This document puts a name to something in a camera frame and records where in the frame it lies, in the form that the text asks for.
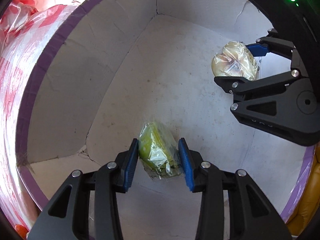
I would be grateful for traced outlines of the purple rimmed cardboard box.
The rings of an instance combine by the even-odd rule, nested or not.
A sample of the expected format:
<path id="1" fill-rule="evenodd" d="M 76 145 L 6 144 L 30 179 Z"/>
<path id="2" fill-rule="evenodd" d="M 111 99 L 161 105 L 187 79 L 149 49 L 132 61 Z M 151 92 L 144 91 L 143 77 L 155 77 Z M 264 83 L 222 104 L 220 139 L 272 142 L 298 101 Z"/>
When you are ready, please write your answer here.
<path id="1" fill-rule="evenodd" d="M 17 159 L 43 180 L 29 187 L 41 212 L 74 170 L 99 170 L 157 121 L 177 150 L 184 138 L 220 170 L 245 170 L 281 217 L 310 146 L 238 122 L 212 72 L 229 41 L 246 46 L 272 27 L 249 0 L 85 0 L 40 54 L 18 110 Z M 290 70 L 282 56 L 254 58 L 256 80 Z M 183 168 L 151 179 L 138 157 L 117 194 L 123 239 L 196 239 L 201 198 Z"/>

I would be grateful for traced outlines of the yellow fruit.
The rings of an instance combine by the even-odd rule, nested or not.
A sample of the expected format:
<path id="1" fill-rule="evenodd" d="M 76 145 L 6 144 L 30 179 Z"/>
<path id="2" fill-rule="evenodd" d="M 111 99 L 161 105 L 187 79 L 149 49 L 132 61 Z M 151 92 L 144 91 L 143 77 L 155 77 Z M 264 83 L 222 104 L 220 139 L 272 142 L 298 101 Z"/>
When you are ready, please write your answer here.
<path id="1" fill-rule="evenodd" d="M 212 59 L 215 77 L 244 77 L 249 81 L 258 78 L 259 66 L 249 49 L 238 41 L 229 41 Z"/>

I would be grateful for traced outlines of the large orange tangerine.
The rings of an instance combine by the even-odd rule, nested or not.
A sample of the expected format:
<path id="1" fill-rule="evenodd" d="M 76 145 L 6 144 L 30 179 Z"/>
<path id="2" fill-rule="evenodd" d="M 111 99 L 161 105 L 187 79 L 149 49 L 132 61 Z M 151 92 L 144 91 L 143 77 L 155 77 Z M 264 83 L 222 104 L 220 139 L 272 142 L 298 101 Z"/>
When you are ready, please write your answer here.
<path id="1" fill-rule="evenodd" d="M 14 229 L 23 240 L 27 240 L 29 230 L 25 226 L 20 224 L 15 224 Z"/>

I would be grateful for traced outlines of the green fruit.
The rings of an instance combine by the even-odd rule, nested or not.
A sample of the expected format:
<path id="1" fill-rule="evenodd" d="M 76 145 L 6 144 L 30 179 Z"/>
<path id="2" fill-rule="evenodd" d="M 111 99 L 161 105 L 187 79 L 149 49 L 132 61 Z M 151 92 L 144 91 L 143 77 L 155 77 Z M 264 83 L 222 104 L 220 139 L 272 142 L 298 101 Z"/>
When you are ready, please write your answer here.
<path id="1" fill-rule="evenodd" d="M 168 179 L 182 174 L 177 142 L 163 123 L 146 122 L 138 144 L 140 161 L 151 179 Z"/>

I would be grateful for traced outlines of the red white checkered tablecloth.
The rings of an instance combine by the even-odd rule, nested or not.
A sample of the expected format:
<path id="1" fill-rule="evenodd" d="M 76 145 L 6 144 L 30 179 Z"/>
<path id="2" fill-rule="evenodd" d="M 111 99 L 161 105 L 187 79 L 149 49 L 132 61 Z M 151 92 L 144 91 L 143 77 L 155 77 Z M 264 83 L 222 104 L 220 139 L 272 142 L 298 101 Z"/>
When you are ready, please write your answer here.
<path id="1" fill-rule="evenodd" d="M 1 209 L 12 226 L 31 229 L 37 211 L 17 172 L 18 110 L 50 38 L 80 0 L 12 0 L 1 17 Z"/>

